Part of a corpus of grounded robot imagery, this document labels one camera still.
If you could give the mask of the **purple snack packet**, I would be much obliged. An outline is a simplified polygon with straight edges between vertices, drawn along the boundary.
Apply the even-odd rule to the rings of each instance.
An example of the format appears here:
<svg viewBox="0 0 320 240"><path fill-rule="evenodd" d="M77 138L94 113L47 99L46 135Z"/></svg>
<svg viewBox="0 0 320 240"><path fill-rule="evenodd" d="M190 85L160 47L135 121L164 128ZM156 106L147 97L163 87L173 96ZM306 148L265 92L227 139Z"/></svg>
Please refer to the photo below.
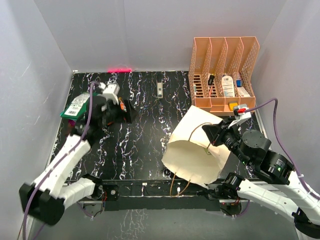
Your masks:
<svg viewBox="0 0 320 240"><path fill-rule="evenodd" d="M75 126L76 122L72 119L68 120L68 127L73 128Z"/></svg>

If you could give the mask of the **dark green white snack bag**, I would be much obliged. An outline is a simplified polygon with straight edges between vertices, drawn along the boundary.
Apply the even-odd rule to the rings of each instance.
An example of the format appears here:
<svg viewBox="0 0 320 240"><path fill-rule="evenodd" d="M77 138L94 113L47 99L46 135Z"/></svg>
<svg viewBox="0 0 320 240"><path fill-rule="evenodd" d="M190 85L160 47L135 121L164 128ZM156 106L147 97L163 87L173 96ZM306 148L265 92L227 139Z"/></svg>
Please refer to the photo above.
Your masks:
<svg viewBox="0 0 320 240"><path fill-rule="evenodd" d="M60 117L76 121L83 113L86 112L86 102L90 98L88 92L83 92L76 96L68 107L61 112Z"/></svg>

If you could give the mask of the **pink tape strip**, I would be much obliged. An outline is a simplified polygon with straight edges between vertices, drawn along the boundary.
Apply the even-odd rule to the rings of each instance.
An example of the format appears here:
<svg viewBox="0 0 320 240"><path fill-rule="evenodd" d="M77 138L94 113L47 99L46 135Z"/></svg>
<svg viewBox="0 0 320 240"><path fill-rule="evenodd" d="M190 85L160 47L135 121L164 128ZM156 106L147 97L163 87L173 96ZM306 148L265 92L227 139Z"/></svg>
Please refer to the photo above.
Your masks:
<svg viewBox="0 0 320 240"><path fill-rule="evenodd" d="M130 73L132 69L129 67L113 67L107 70L108 73Z"/></svg>

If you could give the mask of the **small white blue box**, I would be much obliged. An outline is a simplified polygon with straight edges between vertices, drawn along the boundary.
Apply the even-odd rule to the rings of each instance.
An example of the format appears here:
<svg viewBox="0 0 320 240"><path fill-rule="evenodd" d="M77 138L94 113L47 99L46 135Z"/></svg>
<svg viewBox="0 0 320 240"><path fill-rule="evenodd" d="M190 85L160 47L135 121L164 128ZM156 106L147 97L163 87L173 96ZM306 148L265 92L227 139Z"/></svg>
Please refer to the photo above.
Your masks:
<svg viewBox="0 0 320 240"><path fill-rule="evenodd" d="M240 97L250 97L250 94L247 90L243 87L243 83L241 79L236 80L237 91Z"/></svg>

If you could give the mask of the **black front mounting rail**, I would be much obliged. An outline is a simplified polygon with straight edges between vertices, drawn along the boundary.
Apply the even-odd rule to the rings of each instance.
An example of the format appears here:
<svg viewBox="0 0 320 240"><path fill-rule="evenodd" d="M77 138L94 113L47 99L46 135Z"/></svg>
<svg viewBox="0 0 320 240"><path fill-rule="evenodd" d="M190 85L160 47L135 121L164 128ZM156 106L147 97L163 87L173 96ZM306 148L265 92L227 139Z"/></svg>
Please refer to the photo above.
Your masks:
<svg viewBox="0 0 320 240"><path fill-rule="evenodd" d="M81 203L101 204L105 211L120 210L207 210L220 211L227 204L239 213L245 198L235 192L222 190L224 181L218 179L201 187L183 179L163 180L103 180L92 197Z"/></svg>

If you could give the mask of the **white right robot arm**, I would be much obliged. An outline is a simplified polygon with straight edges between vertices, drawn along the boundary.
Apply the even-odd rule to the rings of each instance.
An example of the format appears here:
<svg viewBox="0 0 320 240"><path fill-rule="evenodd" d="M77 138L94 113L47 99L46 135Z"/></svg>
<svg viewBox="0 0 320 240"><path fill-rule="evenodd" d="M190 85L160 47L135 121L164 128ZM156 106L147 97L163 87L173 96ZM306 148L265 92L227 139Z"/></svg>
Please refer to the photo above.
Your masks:
<svg viewBox="0 0 320 240"><path fill-rule="evenodd" d="M224 182L213 190L218 197L244 198L259 203L294 223L304 235L320 237L320 201L312 190L306 190L294 165L283 155L270 150L271 141L255 129L240 133L236 126L229 127L231 119L201 128L214 147L226 146L253 174L277 188L278 195L260 187L236 173L229 173Z"/></svg>

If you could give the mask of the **beige paper bag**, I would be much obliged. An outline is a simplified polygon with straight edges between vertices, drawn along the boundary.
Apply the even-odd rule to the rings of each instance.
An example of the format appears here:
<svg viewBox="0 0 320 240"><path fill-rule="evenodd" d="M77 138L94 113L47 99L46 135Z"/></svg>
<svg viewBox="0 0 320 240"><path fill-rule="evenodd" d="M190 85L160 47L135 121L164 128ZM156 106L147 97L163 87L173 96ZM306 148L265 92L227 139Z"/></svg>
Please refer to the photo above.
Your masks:
<svg viewBox="0 0 320 240"><path fill-rule="evenodd" d="M161 159L174 177L187 181L174 196L181 196L190 184L204 189L215 182L224 168L230 151L224 145L212 146L202 126L218 124L221 118L192 105L172 132Z"/></svg>

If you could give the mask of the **light green snack packet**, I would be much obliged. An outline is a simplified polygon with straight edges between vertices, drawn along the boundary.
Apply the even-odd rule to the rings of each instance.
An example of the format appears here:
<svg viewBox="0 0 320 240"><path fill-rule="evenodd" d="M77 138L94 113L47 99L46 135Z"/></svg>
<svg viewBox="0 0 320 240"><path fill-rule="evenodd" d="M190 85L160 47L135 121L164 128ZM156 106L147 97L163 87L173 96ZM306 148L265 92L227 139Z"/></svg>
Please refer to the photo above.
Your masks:
<svg viewBox="0 0 320 240"><path fill-rule="evenodd" d="M207 155L210 155L210 154L211 154L211 152L210 152L210 150L209 150L208 148L205 148L204 151L205 151L205 153L206 153Z"/></svg>

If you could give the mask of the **grey black stapler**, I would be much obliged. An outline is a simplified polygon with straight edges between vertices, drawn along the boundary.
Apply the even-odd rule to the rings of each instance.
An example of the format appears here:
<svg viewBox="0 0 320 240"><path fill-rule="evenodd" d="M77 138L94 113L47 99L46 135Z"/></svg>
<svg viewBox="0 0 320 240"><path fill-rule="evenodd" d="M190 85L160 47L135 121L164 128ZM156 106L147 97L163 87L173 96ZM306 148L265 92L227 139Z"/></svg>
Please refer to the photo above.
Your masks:
<svg viewBox="0 0 320 240"><path fill-rule="evenodd" d="M156 90L157 90L157 97L159 99L162 99L163 98L163 81L160 75L157 76Z"/></svg>

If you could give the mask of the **peach plastic desk organizer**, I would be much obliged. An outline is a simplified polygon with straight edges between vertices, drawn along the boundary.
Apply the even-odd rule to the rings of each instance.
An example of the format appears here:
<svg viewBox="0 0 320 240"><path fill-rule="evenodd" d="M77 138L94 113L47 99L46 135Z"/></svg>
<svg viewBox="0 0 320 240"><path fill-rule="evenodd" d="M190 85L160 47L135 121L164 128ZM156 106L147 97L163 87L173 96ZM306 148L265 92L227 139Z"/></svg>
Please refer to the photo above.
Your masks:
<svg viewBox="0 0 320 240"><path fill-rule="evenodd" d="M216 116L231 116L228 103L236 101L248 108L256 105L251 76L260 50L255 36L238 37L195 37L193 39L191 60L188 72L192 105ZM215 76L212 86L208 86L208 74ZM231 76L235 97L225 97L222 77ZM236 80L250 97L240 97Z"/></svg>

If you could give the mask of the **white lotion tube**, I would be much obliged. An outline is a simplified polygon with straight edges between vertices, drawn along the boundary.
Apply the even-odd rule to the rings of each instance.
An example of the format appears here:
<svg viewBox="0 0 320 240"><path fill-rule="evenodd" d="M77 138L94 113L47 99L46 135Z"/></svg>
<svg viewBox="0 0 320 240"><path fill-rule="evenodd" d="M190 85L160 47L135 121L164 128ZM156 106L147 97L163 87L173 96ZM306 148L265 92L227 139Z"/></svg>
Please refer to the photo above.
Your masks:
<svg viewBox="0 0 320 240"><path fill-rule="evenodd" d="M235 94L235 87L234 87L234 80L230 75L224 75L221 79L221 86L223 90L223 95L226 98L234 98Z"/></svg>

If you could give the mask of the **black yellow highlighter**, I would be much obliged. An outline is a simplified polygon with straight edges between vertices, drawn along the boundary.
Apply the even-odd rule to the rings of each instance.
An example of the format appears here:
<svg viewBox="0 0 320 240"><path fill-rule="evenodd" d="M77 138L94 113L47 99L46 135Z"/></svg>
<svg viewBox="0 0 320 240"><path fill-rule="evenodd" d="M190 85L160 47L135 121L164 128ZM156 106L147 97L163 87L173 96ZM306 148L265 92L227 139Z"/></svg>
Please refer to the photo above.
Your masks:
<svg viewBox="0 0 320 240"><path fill-rule="evenodd" d="M215 79L215 75L209 73L208 74L208 81L207 81L208 86L212 86L214 84L214 79Z"/></svg>

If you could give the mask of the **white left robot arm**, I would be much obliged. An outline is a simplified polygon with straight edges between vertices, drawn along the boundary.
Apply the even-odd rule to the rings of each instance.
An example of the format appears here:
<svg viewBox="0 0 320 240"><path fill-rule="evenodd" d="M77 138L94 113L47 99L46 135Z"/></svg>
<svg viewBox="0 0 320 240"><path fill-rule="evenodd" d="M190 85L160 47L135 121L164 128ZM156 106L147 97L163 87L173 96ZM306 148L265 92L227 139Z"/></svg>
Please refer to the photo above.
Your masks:
<svg viewBox="0 0 320 240"><path fill-rule="evenodd" d="M85 174L81 179L65 186L69 174L102 137L104 129L112 124L130 124L138 112L128 99L111 99L94 94L84 104L85 112L75 122L63 147L50 165L31 184L24 183L19 189L23 212L33 218L54 226L65 210L90 197L93 200L103 195L102 181Z"/></svg>

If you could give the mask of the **yellow object in organizer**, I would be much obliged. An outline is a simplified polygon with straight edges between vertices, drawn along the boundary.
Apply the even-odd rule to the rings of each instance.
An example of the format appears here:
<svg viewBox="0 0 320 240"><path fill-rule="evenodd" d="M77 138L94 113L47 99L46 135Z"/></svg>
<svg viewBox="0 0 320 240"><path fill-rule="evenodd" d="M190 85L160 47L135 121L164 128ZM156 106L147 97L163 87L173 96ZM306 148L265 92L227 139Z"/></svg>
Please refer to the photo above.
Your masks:
<svg viewBox="0 0 320 240"><path fill-rule="evenodd" d="M239 104L238 104L237 101L231 101L231 102L228 103L228 107L229 107L230 111L233 111L234 108L235 108L236 106L238 106L238 105L239 105Z"/></svg>

